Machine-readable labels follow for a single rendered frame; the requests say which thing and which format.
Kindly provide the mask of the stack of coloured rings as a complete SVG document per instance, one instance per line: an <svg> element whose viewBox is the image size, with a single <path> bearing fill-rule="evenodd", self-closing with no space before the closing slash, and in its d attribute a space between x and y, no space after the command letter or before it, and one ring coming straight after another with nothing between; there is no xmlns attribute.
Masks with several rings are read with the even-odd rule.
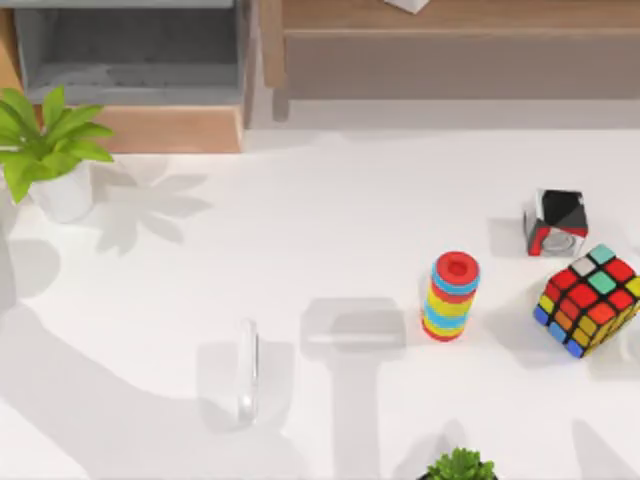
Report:
<svg viewBox="0 0 640 480"><path fill-rule="evenodd" d="M479 264L468 253L448 251L436 259L422 310L423 329L431 338L449 342L464 332L479 281Z"/></svg>

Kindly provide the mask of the wooden shelf unit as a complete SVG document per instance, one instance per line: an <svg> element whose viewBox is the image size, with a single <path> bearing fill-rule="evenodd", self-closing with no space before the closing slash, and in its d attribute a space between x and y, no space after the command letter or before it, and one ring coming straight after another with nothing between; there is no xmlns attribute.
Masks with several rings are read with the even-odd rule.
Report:
<svg viewBox="0 0 640 480"><path fill-rule="evenodd" d="M292 100L640 99L640 0L257 0L274 114Z"/></svg>

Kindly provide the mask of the black red white cube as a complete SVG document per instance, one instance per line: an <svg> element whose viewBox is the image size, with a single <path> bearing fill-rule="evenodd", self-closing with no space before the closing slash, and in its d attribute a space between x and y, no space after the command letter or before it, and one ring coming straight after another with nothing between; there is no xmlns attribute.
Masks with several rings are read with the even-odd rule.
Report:
<svg viewBox="0 0 640 480"><path fill-rule="evenodd" d="M529 256L574 257L589 226L581 191L539 188L523 209Z"/></svg>

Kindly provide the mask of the white object on shelf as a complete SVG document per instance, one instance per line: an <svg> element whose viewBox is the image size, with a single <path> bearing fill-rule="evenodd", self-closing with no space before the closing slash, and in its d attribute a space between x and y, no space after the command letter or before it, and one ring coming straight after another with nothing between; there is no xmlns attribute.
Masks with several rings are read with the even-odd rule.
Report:
<svg viewBox="0 0 640 480"><path fill-rule="evenodd" d="M431 0L384 0L384 2L404 12L417 15L431 2Z"/></svg>

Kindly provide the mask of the pulled-out wooden drawer grey inside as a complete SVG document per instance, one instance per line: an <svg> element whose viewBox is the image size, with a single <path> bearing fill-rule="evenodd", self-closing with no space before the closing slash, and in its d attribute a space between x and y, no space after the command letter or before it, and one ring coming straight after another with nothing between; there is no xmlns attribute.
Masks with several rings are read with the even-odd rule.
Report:
<svg viewBox="0 0 640 480"><path fill-rule="evenodd" d="M0 87L99 104L113 153L238 153L251 0L0 0Z"/></svg>

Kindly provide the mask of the small green plant dark pot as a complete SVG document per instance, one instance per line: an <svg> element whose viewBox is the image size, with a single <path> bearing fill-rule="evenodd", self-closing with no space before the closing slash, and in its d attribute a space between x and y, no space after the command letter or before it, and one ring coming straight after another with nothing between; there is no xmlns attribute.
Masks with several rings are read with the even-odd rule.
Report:
<svg viewBox="0 0 640 480"><path fill-rule="evenodd" d="M498 480L493 461L485 461L480 452L456 447L443 453L416 480Z"/></svg>

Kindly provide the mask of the multicoloured puzzle cube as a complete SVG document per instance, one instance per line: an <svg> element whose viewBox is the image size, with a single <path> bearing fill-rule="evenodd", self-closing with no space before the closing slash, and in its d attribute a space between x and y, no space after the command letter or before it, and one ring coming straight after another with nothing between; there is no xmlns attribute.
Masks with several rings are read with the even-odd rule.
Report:
<svg viewBox="0 0 640 480"><path fill-rule="evenodd" d="M640 274L599 244L552 275L533 318L577 359L592 353L640 313Z"/></svg>

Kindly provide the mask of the green plant in white pot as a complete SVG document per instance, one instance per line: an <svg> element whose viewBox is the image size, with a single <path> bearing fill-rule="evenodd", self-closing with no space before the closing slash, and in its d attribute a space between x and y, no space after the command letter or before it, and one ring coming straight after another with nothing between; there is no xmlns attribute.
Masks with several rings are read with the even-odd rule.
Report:
<svg viewBox="0 0 640 480"><path fill-rule="evenodd" d="M0 88L0 174L10 198L29 198L51 220L75 222L93 207L89 164L111 163L97 140L113 130L95 120L101 104L69 106L62 85L51 90L37 115L24 93Z"/></svg>

